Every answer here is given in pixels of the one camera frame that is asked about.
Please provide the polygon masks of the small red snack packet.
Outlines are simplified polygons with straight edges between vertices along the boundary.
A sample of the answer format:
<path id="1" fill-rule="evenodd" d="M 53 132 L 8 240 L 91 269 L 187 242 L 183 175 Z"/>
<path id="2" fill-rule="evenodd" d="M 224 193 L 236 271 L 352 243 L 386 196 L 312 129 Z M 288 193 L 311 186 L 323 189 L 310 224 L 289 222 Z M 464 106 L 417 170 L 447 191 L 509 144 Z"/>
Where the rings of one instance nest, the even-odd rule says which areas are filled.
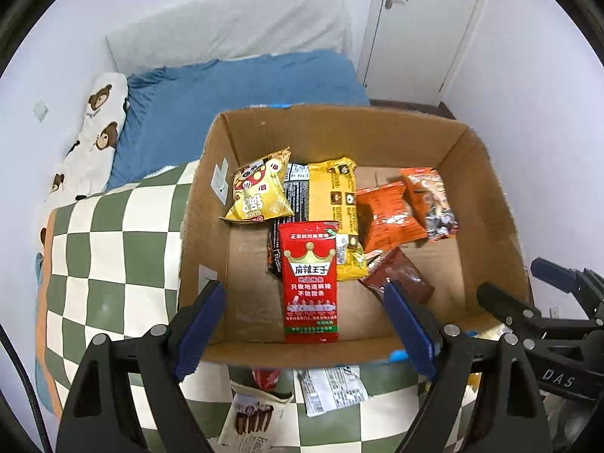
<path id="1" fill-rule="evenodd" d="M 252 375 L 255 384 L 262 391 L 274 391 L 279 383 L 282 371 L 279 369 L 253 368 Z"/>

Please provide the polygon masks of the white grey snack packet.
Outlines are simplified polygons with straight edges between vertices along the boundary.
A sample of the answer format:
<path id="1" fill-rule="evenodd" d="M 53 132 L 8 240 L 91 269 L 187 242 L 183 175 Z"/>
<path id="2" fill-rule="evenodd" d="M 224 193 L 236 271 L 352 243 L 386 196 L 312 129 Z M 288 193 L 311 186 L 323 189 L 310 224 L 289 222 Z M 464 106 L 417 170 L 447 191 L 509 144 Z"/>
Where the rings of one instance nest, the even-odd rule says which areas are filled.
<path id="1" fill-rule="evenodd" d="M 351 366 L 297 372 L 306 415 L 316 417 L 368 401 L 368 392 Z"/>

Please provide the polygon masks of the dark red snack packet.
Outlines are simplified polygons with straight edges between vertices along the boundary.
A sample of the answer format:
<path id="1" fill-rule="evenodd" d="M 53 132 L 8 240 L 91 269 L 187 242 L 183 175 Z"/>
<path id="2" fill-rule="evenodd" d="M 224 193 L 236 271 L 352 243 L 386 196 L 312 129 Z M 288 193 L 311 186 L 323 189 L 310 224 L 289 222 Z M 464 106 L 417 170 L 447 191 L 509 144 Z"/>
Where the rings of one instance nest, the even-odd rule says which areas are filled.
<path id="1" fill-rule="evenodd" d="M 419 269 L 404 255 L 401 248 L 393 248 L 372 259 L 368 263 L 368 275 L 359 282 L 375 296 L 382 299 L 385 287 L 390 281 L 400 282 L 417 304 L 425 304 L 431 299 L 434 287 Z"/>

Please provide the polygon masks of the orange silver snack bag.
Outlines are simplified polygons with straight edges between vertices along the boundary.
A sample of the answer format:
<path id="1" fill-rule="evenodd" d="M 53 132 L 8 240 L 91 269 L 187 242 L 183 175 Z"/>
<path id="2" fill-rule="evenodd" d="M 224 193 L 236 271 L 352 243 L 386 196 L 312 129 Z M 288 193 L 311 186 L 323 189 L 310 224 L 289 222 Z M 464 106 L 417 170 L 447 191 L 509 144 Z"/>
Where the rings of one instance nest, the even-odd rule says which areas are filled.
<path id="1" fill-rule="evenodd" d="M 425 228 L 428 241 L 457 235 L 459 224 L 447 200 L 444 183 L 433 168 L 405 168 L 401 176 L 407 186 L 408 202 Z"/>

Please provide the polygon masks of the white chocolate stick box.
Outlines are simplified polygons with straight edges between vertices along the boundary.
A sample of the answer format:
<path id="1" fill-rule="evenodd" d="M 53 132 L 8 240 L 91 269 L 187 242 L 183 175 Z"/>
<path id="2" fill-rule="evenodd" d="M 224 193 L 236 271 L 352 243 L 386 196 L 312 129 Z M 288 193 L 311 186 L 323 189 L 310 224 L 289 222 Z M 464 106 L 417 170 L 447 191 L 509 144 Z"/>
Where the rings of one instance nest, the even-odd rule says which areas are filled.
<path id="1" fill-rule="evenodd" d="M 273 394 L 230 381 L 233 402 L 224 420 L 218 444 L 224 452 L 268 452 L 280 429 L 282 414 L 294 394 Z"/>

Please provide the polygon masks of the green white checkered blanket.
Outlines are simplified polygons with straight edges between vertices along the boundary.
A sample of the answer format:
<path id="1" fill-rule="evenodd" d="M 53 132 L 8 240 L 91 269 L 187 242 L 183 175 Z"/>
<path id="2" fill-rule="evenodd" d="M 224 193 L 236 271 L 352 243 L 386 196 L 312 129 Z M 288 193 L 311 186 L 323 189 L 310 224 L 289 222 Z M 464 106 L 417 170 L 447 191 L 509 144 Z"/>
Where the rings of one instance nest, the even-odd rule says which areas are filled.
<path id="1" fill-rule="evenodd" d="M 59 414 L 91 339 L 142 336 L 175 314 L 180 227 L 195 163 L 166 168 L 138 183 L 60 208 L 51 247 L 37 258 L 36 388 L 43 406 Z M 368 398 L 322 415 L 306 412 L 296 371 L 277 388 L 292 395 L 282 410 L 279 452 L 390 452 L 404 437 L 427 393 L 410 363 L 361 364 L 350 373 Z"/>

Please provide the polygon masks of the cardboard box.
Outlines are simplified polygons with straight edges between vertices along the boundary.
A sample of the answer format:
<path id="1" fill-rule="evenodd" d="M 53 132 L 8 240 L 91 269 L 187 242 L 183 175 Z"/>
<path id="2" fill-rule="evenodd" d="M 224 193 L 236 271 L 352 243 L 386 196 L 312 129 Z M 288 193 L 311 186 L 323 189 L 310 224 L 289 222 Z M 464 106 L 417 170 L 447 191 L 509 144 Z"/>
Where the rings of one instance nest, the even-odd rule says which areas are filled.
<path id="1" fill-rule="evenodd" d="M 224 287 L 208 362 L 320 368 L 381 361 L 399 338 L 361 282 L 398 245 L 443 323 L 483 330 L 489 282 L 529 279 L 487 149 L 468 126 L 383 108 L 297 105 L 219 115 L 183 219 L 181 306 L 211 271 Z"/>

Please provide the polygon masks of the red crown snack packet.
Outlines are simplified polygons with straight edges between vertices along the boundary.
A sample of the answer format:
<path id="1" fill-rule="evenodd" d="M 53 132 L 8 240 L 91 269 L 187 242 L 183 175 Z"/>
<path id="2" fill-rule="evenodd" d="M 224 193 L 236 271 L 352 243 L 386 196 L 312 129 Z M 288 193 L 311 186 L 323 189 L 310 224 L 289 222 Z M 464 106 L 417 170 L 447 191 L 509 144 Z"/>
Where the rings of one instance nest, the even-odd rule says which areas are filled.
<path id="1" fill-rule="evenodd" d="M 279 226 L 285 342 L 326 344 L 338 339 L 336 221 Z"/>

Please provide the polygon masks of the yellow noodle packet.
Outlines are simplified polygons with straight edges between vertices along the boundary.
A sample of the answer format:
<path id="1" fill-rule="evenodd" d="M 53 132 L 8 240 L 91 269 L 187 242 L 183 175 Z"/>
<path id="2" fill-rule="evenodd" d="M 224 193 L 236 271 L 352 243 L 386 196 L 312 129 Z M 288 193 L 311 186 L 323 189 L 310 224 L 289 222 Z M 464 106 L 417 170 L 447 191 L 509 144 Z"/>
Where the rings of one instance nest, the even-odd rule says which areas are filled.
<path id="1" fill-rule="evenodd" d="M 335 221 L 339 281 L 368 275 L 359 240 L 356 209 L 356 163 L 349 157 L 309 164 L 309 221 Z"/>

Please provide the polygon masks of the black snack packet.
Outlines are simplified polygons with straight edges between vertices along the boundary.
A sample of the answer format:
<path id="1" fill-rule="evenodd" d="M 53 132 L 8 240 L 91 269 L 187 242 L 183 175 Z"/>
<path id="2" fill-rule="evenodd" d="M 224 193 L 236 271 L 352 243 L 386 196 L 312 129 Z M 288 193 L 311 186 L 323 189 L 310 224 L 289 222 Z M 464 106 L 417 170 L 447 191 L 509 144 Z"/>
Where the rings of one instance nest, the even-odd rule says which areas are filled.
<path id="1" fill-rule="evenodd" d="M 305 222 L 309 219 L 310 174 L 307 165 L 288 164 L 284 192 L 292 216 L 273 219 L 267 238 L 267 271 L 282 278 L 282 250 L 280 249 L 279 226 L 290 222 Z"/>

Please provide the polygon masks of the bear print pillow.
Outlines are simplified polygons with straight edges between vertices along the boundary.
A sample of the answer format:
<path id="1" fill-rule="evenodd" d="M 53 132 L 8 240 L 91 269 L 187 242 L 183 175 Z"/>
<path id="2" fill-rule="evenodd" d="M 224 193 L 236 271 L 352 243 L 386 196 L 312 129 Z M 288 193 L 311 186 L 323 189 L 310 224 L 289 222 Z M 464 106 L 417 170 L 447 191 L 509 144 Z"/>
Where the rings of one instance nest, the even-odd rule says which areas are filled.
<path id="1" fill-rule="evenodd" d="M 83 125 L 77 139 L 55 170 L 41 214 L 41 242 L 45 241 L 47 220 L 53 210 L 105 189 L 127 108 L 126 76 L 119 72 L 100 75 L 86 100 Z"/>

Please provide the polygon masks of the white door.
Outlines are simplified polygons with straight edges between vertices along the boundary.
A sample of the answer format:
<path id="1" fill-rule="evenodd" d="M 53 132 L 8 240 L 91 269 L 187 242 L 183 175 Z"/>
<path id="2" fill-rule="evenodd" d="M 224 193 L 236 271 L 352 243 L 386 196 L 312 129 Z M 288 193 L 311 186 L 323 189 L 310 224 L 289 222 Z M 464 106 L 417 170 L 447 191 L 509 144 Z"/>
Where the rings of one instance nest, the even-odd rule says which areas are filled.
<path id="1" fill-rule="evenodd" d="M 436 104 L 478 0 L 379 0 L 364 86 L 372 100 Z"/>

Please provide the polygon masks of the blue bed sheet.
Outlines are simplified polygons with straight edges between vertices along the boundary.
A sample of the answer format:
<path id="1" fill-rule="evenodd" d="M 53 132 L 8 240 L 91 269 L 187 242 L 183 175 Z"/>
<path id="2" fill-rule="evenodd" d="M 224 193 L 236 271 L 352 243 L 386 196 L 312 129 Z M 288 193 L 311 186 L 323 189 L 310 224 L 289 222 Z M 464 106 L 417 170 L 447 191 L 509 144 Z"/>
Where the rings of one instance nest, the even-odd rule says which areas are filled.
<path id="1" fill-rule="evenodd" d="M 352 62 L 325 49 L 152 69 L 127 84 L 129 106 L 108 189 L 198 159 L 215 117 L 225 111 L 370 103 Z"/>

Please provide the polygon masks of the white folded duvet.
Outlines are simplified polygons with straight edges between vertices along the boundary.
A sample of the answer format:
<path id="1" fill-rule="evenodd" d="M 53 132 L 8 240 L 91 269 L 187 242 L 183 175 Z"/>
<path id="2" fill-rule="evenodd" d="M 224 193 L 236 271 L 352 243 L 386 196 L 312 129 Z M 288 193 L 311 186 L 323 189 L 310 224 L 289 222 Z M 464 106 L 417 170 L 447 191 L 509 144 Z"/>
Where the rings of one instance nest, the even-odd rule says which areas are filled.
<path id="1" fill-rule="evenodd" d="M 191 0 L 105 36 L 124 75 L 162 66 L 352 47 L 347 0 Z"/>

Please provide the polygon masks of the wall socket plate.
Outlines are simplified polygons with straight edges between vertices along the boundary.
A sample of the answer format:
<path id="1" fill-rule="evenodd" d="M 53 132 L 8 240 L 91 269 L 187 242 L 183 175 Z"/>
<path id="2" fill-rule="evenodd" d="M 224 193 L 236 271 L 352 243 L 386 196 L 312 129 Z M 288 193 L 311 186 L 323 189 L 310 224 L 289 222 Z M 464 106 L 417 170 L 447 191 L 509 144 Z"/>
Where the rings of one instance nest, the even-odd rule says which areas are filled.
<path id="1" fill-rule="evenodd" d="M 42 99 L 39 99 L 35 103 L 33 108 L 33 114 L 39 122 L 43 122 L 46 118 L 48 114 L 48 106 Z"/>

